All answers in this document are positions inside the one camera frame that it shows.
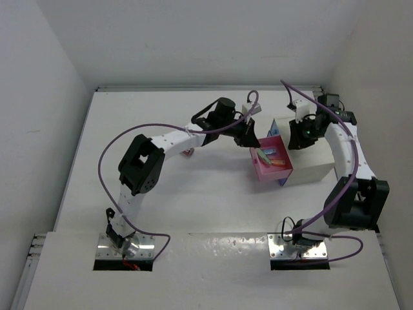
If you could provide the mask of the green cap-shaped clip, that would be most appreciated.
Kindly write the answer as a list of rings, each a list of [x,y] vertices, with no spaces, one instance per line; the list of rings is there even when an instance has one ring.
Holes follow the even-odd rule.
[[[257,153],[257,156],[258,156],[259,160],[263,164],[265,164],[266,166],[271,166],[272,165],[271,159],[268,158],[268,156],[261,149],[256,149],[256,153]]]

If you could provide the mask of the blue cap-shaped clip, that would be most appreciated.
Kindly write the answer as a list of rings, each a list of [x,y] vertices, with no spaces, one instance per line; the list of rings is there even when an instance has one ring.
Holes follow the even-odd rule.
[[[269,155],[276,155],[277,150],[276,149],[263,149],[263,153],[267,156]]]

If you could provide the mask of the blue drawer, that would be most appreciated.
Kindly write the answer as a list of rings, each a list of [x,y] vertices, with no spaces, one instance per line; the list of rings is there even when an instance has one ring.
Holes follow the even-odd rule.
[[[278,128],[276,119],[274,118],[274,119],[272,120],[270,129],[268,130],[267,137],[279,136],[279,135],[280,135],[280,133],[279,133],[279,128]]]

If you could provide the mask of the pink drawer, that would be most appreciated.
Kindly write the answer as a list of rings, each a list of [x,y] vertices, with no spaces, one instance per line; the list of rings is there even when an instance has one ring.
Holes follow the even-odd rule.
[[[293,167],[280,135],[259,139],[260,148],[250,148],[252,164],[260,182],[278,181],[283,186]]]

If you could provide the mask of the orange cap-shaped clip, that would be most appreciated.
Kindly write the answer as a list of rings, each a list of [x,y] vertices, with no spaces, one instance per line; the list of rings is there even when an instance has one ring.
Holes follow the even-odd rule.
[[[277,167],[283,167],[286,165],[284,160],[270,160],[271,164]]]

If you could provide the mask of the purple bottom drawer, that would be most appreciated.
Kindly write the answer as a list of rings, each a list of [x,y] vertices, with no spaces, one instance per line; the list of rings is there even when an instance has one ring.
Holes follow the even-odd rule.
[[[287,181],[288,181],[287,178],[279,179],[280,186],[285,186],[287,184]]]

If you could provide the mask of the clear tube with pink cap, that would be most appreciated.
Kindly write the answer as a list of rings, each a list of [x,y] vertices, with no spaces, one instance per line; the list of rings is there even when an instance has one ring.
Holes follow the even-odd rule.
[[[194,149],[193,149],[193,148],[183,151],[183,154],[184,154],[185,156],[188,156],[188,157],[190,157],[191,155],[193,155],[193,153],[194,153]]]

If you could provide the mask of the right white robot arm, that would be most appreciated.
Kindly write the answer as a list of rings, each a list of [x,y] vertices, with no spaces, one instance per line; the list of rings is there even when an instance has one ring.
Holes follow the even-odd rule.
[[[292,243],[312,247],[343,231],[374,230],[390,187],[379,180],[363,154],[353,112],[340,106],[339,96],[322,95],[317,109],[308,103],[290,100],[295,113],[290,121],[289,150],[304,150],[321,138],[326,139],[334,158],[337,183],[325,200],[319,216],[301,219],[292,230]]]

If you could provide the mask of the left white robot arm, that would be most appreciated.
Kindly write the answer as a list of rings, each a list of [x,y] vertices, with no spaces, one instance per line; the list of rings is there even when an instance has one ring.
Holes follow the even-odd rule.
[[[122,157],[119,165],[120,194],[114,208],[107,209],[106,233],[114,245],[121,248],[126,239],[137,232],[133,222],[141,208],[145,194],[159,181],[163,164],[184,151],[203,147],[221,135],[234,139],[236,145],[258,148],[251,114],[257,102],[247,101],[244,110],[228,98],[218,98],[192,116],[185,127],[172,127],[171,132],[148,138],[137,135]]]

